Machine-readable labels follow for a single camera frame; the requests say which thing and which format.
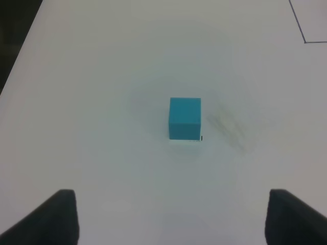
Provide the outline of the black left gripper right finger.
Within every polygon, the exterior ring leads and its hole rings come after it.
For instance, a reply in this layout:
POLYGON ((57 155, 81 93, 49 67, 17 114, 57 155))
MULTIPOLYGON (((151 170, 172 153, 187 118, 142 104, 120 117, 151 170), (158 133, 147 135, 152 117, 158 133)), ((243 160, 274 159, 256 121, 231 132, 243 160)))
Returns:
POLYGON ((265 221, 267 244, 326 244, 326 217, 284 189, 272 189, 265 221))

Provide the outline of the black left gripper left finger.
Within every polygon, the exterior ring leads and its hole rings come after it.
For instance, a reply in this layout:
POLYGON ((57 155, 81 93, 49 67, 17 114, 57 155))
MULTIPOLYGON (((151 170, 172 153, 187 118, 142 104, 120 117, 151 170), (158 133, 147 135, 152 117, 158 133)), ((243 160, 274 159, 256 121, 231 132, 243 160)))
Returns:
POLYGON ((1 234, 1 244, 78 244, 75 192, 61 189, 1 234))

